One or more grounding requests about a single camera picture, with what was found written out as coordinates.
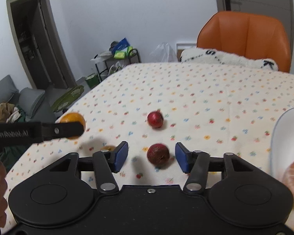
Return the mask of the grey sofa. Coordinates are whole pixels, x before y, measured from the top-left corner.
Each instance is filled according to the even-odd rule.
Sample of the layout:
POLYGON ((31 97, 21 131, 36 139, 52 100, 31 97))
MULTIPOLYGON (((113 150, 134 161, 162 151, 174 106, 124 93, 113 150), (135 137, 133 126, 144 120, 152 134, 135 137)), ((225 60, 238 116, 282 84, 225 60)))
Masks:
POLYGON ((56 121, 45 91, 31 88, 19 91, 10 75, 0 80, 0 104, 2 102, 16 105, 25 115, 26 121, 43 123, 56 121))

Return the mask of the orange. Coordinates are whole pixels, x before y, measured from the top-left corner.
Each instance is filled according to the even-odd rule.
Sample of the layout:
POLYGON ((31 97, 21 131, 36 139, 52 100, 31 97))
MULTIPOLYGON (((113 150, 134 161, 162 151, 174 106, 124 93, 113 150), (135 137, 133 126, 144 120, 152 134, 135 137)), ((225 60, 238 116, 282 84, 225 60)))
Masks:
POLYGON ((71 112, 63 115, 59 122, 61 124, 68 124, 64 127, 65 137, 67 139, 78 139, 84 134, 86 129, 86 121, 84 117, 77 112, 71 112))

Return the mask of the white plastic bag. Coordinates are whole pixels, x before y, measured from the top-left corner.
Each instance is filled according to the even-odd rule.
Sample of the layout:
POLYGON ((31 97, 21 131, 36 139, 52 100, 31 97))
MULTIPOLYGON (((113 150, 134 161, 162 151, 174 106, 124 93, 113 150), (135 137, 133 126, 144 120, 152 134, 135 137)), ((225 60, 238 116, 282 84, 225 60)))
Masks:
POLYGON ((163 42, 151 52, 151 61, 154 63, 177 62, 177 55, 170 44, 163 42))

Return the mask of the red plum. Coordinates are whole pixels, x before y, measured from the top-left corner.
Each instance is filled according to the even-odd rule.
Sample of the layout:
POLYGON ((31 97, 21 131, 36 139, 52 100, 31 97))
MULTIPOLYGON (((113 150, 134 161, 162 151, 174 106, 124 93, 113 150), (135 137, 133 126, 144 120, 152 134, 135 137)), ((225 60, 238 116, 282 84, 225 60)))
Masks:
POLYGON ((170 159, 168 147, 161 143, 151 145, 146 156, 148 161, 157 167, 165 165, 170 159))
POLYGON ((163 126, 164 118, 160 111, 152 111, 147 116, 147 122, 153 129, 158 129, 163 126))

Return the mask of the green floor mat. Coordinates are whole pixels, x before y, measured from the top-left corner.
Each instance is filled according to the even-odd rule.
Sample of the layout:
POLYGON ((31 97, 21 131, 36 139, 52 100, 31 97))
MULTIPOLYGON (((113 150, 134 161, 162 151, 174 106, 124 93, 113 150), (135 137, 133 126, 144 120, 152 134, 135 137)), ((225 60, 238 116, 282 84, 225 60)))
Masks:
POLYGON ((84 92, 84 87, 78 85, 59 97, 51 106, 53 112, 60 112, 73 104, 84 92))

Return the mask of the white round plate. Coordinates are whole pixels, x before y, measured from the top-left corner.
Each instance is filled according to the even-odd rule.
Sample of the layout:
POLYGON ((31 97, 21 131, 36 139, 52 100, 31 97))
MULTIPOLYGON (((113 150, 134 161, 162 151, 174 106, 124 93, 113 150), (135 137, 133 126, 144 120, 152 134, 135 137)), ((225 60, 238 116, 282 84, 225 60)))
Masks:
POLYGON ((271 175, 282 182, 284 172, 293 162, 294 108, 291 108, 281 115, 273 129, 270 153, 271 175))

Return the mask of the white fluffy cushion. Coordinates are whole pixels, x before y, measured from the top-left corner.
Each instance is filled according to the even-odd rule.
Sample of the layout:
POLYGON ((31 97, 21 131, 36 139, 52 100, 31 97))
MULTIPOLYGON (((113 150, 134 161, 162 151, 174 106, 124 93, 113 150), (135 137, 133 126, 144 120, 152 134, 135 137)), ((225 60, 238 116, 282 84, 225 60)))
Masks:
POLYGON ((278 71, 277 63, 271 58, 250 59, 216 49, 189 48, 181 53, 182 63, 204 63, 278 71))

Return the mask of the brown kiwi fruit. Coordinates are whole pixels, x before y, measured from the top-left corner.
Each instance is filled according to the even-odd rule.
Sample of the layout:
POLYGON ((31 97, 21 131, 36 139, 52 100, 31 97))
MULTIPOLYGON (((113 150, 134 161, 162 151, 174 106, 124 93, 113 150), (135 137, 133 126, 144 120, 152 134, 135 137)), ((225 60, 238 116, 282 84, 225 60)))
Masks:
POLYGON ((111 151, 113 151, 114 149, 115 149, 116 147, 115 146, 113 146, 113 145, 105 145, 105 146, 103 146, 101 149, 100 149, 100 151, 101 152, 111 152, 111 151))

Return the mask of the blue package on rack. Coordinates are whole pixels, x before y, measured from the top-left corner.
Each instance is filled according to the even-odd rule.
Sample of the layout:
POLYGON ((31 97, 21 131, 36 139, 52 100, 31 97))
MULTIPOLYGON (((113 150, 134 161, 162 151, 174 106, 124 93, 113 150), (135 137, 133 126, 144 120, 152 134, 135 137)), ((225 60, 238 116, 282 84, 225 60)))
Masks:
POLYGON ((127 48, 129 46, 130 46, 130 44, 127 41, 127 39, 123 38, 121 41, 113 41, 110 44, 109 50, 114 54, 116 51, 123 50, 123 49, 125 49, 125 48, 127 48))

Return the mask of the floral tablecloth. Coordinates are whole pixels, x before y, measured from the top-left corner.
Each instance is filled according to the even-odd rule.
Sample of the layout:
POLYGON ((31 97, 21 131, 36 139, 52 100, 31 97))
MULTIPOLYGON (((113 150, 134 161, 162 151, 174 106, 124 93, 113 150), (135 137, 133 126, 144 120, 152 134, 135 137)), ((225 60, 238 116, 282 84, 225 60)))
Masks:
POLYGON ((156 168, 148 148, 177 142, 213 156, 233 152, 269 171, 270 141, 278 118, 294 107, 294 75, 227 65, 136 64, 109 76, 77 101, 71 111, 86 120, 77 140, 61 139, 30 147, 7 175, 9 189, 69 152, 90 156, 105 145, 127 141, 119 185, 181 185, 175 159, 156 168), (163 115, 153 129, 147 116, 163 115))

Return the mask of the orange leather chair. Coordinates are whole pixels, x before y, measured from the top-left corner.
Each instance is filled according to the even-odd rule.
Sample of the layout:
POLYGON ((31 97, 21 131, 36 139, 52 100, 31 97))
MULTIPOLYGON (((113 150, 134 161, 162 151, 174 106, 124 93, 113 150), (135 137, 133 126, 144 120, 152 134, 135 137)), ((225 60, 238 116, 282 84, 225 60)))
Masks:
POLYGON ((290 72, 291 50, 283 24, 270 16, 221 11, 198 35, 196 46, 237 54, 248 59, 271 58, 281 72, 290 72))

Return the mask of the green bin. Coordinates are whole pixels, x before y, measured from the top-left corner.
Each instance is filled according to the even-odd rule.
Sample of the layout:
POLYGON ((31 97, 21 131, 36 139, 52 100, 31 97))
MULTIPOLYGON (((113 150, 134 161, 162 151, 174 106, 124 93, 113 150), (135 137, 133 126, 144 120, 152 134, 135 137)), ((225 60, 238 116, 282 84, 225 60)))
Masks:
POLYGON ((90 89, 93 89, 100 84, 100 79, 96 73, 93 73, 85 78, 85 81, 90 89))

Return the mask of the dark doorway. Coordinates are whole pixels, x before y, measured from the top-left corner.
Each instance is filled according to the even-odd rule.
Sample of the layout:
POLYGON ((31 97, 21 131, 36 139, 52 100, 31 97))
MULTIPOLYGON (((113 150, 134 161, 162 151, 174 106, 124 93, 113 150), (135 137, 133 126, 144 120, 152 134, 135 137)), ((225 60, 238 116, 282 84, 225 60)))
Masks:
POLYGON ((17 54, 31 87, 75 87, 50 0, 7 0, 7 12, 17 54))

